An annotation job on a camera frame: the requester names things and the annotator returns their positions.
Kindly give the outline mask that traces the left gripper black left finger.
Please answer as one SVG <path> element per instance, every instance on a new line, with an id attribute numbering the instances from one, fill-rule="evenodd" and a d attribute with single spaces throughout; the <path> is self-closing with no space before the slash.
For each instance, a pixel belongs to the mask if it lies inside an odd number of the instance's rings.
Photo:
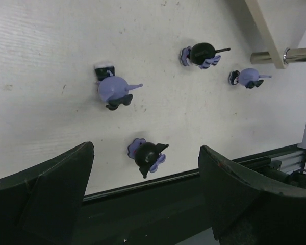
<path id="1" fill-rule="evenodd" d="M 84 142 L 0 179 L 0 244 L 71 244 L 94 160 Z"/>

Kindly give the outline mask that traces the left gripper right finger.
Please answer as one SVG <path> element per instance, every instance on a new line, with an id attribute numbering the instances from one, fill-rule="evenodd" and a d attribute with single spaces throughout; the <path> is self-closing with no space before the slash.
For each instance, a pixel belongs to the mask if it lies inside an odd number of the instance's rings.
<path id="1" fill-rule="evenodd" d="M 220 244 L 306 244 L 306 189 L 263 175 L 268 165 L 242 165 L 200 148 L 200 179 Z"/>

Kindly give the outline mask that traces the purple imp figure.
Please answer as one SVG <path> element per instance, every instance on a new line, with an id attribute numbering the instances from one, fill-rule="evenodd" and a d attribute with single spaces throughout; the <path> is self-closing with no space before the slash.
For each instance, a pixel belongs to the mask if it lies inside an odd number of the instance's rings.
<path id="1" fill-rule="evenodd" d="M 94 64 L 94 72 L 97 77 L 98 95 L 110 111 L 118 109 L 119 105 L 129 106 L 133 99 L 130 91 L 143 86 L 130 85 L 124 78 L 117 76 L 115 66 L 111 63 Z"/>

